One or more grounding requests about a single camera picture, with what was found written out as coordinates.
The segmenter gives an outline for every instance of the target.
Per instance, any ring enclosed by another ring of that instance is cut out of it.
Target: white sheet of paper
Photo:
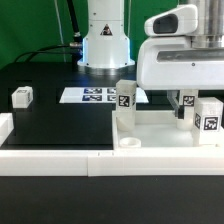
[[[114,87],[67,87],[61,96],[60,103],[115,103]],[[147,96],[141,88],[136,90],[136,102],[148,103]]]

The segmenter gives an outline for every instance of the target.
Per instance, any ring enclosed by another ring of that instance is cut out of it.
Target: white box
[[[11,113],[0,114],[0,146],[13,130],[13,118]]]
[[[195,99],[198,97],[198,90],[180,90],[179,105],[184,106],[184,119],[177,119],[177,128],[183,131],[191,131],[194,120]]]
[[[136,81],[120,80],[116,84],[116,111],[118,128],[130,131],[135,125]]]
[[[32,101],[33,101],[32,87],[29,86],[19,87],[12,94],[13,108],[27,108]]]
[[[214,97],[195,100],[193,145],[219,144],[223,103]]]

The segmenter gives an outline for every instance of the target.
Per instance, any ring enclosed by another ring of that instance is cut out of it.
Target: white platform
[[[137,111],[136,126],[144,135],[119,132],[116,112],[112,121],[115,150],[0,150],[0,175],[224,175],[224,148],[192,147],[190,133],[175,129],[171,111]],[[152,129],[142,125],[147,122]],[[130,134],[141,139],[141,148],[119,147],[119,139]]]
[[[11,113],[0,114],[0,147],[14,129]]]

